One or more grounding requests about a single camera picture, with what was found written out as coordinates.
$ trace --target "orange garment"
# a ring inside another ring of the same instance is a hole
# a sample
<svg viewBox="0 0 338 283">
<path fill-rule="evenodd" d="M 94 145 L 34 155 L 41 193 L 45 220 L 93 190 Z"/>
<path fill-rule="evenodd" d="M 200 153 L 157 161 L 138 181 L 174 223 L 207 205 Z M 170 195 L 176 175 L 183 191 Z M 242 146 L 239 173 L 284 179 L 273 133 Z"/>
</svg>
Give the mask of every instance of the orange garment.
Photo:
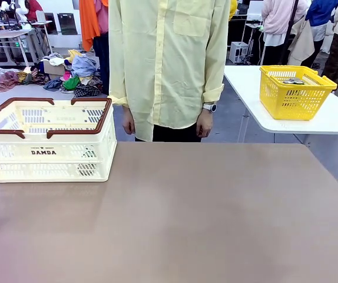
<svg viewBox="0 0 338 283">
<path fill-rule="evenodd" d="M 93 0 L 80 0 L 79 7 L 82 46 L 84 50 L 89 51 L 93 45 L 93 38 L 101 35 L 96 9 Z"/>
</svg>

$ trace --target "yellow basket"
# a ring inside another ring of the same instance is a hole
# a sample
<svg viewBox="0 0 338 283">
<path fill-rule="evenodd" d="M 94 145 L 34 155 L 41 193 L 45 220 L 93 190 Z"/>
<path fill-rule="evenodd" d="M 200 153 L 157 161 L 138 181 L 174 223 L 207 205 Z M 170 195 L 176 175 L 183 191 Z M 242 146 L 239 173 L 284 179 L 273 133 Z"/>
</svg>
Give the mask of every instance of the yellow basket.
<svg viewBox="0 0 338 283">
<path fill-rule="evenodd" d="M 312 119 L 337 84 L 317 71 L 301 66 L 262 66 L 260 100 L 277 120 Z M 305 85 L 285 84 L 299 78 Z"/>
</svg>

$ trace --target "person's left hand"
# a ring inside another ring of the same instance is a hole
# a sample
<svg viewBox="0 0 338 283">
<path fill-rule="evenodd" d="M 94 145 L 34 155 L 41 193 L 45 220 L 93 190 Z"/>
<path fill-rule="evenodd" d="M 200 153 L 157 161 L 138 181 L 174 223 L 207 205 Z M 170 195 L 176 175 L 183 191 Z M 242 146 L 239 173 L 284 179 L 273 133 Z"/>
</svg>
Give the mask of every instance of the person's left hand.
<svg viewBox="0 0 338 283">
<path fill-rule="evenodd" d="M 212 127 L 213 114 L 209 110 L 203 109 L 197 121 L 197 136 L 208 137 L 208 135 L 211 133 Z"/>
</svg>

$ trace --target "yellow shirt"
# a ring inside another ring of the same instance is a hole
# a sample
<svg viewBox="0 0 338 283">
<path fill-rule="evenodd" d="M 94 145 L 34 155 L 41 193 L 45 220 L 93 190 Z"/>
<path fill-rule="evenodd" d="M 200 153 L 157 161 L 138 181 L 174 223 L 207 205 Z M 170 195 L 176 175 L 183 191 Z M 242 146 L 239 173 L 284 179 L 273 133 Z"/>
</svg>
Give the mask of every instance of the yellow shirt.
<svg viewBox="0 0 338 283">
<path fill-rule="evenodd" d="M 224 88 L 229 0 L 109 0 L 110 97 L 136 137 L 184 129 Z"/>
<path fill-rule="evenodd" d="M 237 10 L 237 0 L 232 0 L 230 4 L 229 20 L 232 19 L 233 15 L 236 13 L 236 10 Z"/>
</svg>

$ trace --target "person in red jacket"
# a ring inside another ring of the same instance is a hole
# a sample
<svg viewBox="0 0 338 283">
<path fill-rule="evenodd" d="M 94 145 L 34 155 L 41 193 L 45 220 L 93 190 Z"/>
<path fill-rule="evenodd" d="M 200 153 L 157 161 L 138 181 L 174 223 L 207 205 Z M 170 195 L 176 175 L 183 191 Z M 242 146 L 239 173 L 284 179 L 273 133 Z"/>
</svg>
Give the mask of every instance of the person in red jacket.
<svg viewBox="0 0 338 283">
<path fill-rule="evenodd" d="M 29 13 L 26 14 L 29 21 L 36 21 L 37 15 L 35 12 L 43 11 L 37 0 L 25 0 L 25 6 L 29 10 Z"/>
</svg>

